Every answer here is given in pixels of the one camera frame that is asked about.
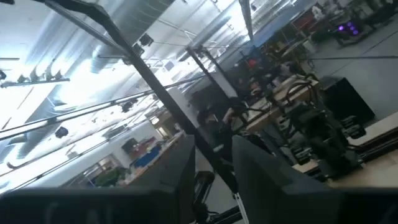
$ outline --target ceiling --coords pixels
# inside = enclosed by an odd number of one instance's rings
[[[121,32],[133,45],[145,32],[154,43],[143,47],[142,58],[163,85],[200,75],[197,64],[188,58],[178,62],[176,56],[222,12],[233,0],[90,0],[102,5]],[[252,12],[254,30],[265,24],[267,14],[278,0],[253,0],[257,7]],[[240,8],[232,10],[232,18],[204,43],[215,57],[225,49],[248,41]],[[77,17],[104,33],[84,15]],[[148,90],[149,87],[133,66],[127,66],[121,54],[103,45],[43,4],[28,0],[16,1],[15,6],[1,5],[0,69],[7,73],[7,82],[14,82],[22,74],[41,76],[60,72],[71,82],[66,85],[42,85],[0,88],[2,116],[0,128],[9,129],[38,119],[49,118],[95,105],[108,100]],[[237,37],[243,36],[240,42]],[[202,62],[210,68],[209,61]],[[65,147],[101,129],[138,123],[153,107],[163,104],[152,96],[139,99],[133,109],[122,113],[113,106],[94,114],[66,121],[61,126],[69,135],[58,139],[54,132],[59,125],[32,131],[23,144],[0,142],[0,166],[11,161],[20,164],[40,155]]]

